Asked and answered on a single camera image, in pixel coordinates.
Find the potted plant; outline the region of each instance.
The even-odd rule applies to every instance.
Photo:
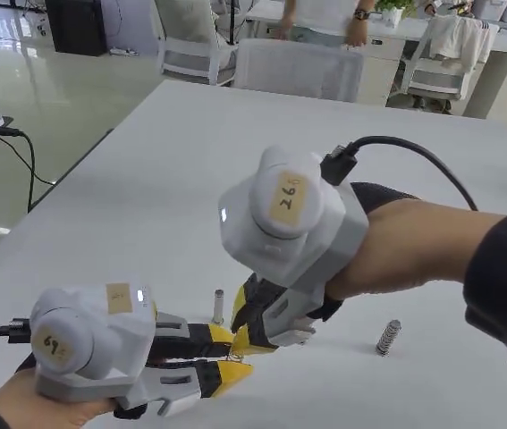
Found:
[[[398,27],[404,10],[413,7],[413,0],[378,0],[376,2],[376,10],[382,13],[382,21],[393,29]]]

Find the metal pin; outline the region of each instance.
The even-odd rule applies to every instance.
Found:
[[[382,334],[382,337],[380,337],[380,340],[376,344],[376,353],[378,353],[380,356],[388,355],[390,346],[393,345],[393,342],[396,339],[398,332],[400,332],[400,329],[402,329],[400,320],[392,320],[386,326]]]
[[[211,319],[214,324],[224,323],[224,290],[218,289],[215,291],[214,298],[214,316]]]
[[[333,152],[331,152],[331,157],[336,158],[338,155],[342,153],[342,151],[345,149],[344,146],[337,146],[334,148]]]

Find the white tabletop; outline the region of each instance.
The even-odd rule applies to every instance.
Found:
[[[152,286],[161,310],[209,319],[214,290],[231,301],[249,274],[221,246],[220,194],[267,145],[325,153],[371,134],[425,145],[483,209],[507,213],[505,124],[166,81],[0,243],[0,324],[28,316],[48,287],[129,276]],[[464,206],[414,154],[371,147],[359,159],[355,181]],[[254,374],[219,400],[164,426],[148,414],[88,427],[505,429],[507,351],[468,326],[464,308],[461,286],[444,282],[353,299],[306,346],[251,358]],[[371,355],[393,318],[403,329],[392,355]],[[0,339],[0,384],[29,350]]]
[[[274,0],[260,0],[247,13],[247,19],[251,21],[261,21],[276,24],[283,15],[283,2]],[[391,29],[384,25],[377,15],[373,14],[368,24],[368,35],[377,38],[396,38],[399,40],[419,41],[427,27],[426,20],[415,18],[403,19],[396,29]],[[500,32],[495,38],[494,51],[507,52],[507,31]]]

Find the human hand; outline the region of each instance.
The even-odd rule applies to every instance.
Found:
[[[283,17],[279,21],[279,35],[280,39],[286,39],[287,33],[290,29],[292,29],[293,23],[295,21],[295,17],[293,13],[284,13]]]
[[[367,43],[368,21],[352,19],[344,32],[344,43],[348,46],[364,46]]]
[[[406,290],[431,280],[463,282],[477,246],[501,219],[420,200],[389,202],[368,214],[364,242],[326,285],[326,294],[341,300]]]
[[[0,388],[0,416],[11,429],[79,429],[114,411],[111,400],[62,403],[35,393],[34,369],[15,374]]]
[[[427,5],[424,8],[424,12],[426,13],[426,15],[434,16],[435,15],[435,7],[434,7],[434,5],[432,3],[430,3],[429,5]]]

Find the floor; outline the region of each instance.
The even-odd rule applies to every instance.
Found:
[[[55,52],[40,15],[0,7],[0,113],[34,143],[37,173],[55,181],[160,82],[151,58]],[[23,140],[13,144],[28,157]],[[29,171],[0,142],[0,239],[26,213]],[[38,183],[35,198],[47,185]]]

